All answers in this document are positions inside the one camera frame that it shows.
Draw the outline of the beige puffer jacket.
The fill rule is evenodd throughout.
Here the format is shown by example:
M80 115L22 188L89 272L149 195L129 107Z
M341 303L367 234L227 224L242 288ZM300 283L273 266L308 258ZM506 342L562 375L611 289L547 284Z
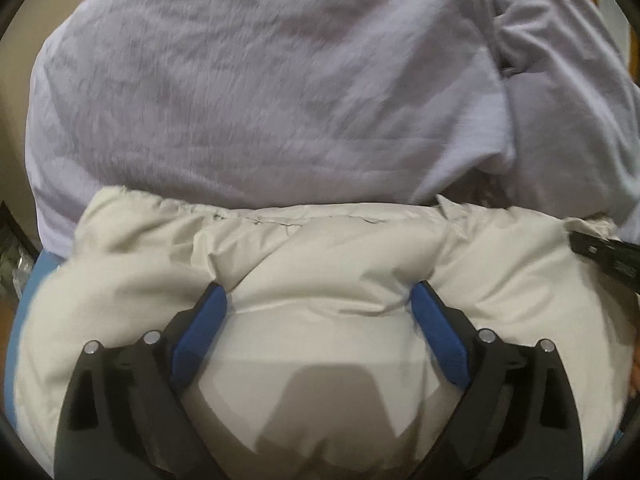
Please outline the beige puffer jacket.
M409 311L427 281L479 328L559 349L594 466L623 417L636 296L575 255L608 220L440 200L228 210L128 188L97 192L38 288L18 346L17 432L43 468L84 344L131 344L210 283L229 313L183 397L235 479L389 479L456 407Z

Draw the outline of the blue white striped bedsheet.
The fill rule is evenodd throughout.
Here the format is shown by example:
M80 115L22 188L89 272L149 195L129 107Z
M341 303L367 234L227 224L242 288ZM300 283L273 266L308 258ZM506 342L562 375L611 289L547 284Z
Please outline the blue white striped bedsheet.
M4 371L3 386L6 419L14 430L17 430L14 400L15 371L17 367L18 346L20 345L23 326L26 322L27 315L29 314L32 300L34 300L35 294L41 283L54 270L56 270L62 262L63 259L52 254L52 252L48 252L47 250L40 252L34 267L32 268L32 274L30 274L30 277L27 280L22 298L18 303L14 316L8 348L6 349L6 370Z

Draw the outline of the dark bedside furniture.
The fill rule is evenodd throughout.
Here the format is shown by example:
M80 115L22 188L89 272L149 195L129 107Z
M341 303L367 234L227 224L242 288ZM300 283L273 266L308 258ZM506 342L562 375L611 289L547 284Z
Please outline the dark bedside furniture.
M39 250L24 233L13 214L1 203L0 210L1 297L16 304L21 300Z

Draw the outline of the lavender duvet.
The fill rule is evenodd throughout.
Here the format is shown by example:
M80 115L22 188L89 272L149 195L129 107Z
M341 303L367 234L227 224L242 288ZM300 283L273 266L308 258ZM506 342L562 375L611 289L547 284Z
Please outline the lavender duvet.
M519 206L639 238L639 90L591 0L85 0L32 69L44 248L93 195Z

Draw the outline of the wooden door frame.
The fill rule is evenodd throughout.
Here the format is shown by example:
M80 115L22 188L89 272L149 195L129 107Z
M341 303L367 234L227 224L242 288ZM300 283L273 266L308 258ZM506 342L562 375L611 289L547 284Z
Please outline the wooden door frame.
M592 1L598 7L605 27L608 29L618 50L620 50L620 54L623 55L623 60L628 70L631 72L632 66L634 66L632 64L632 54L634 53L634 40L632 37L634 34L623 10L615 0Z

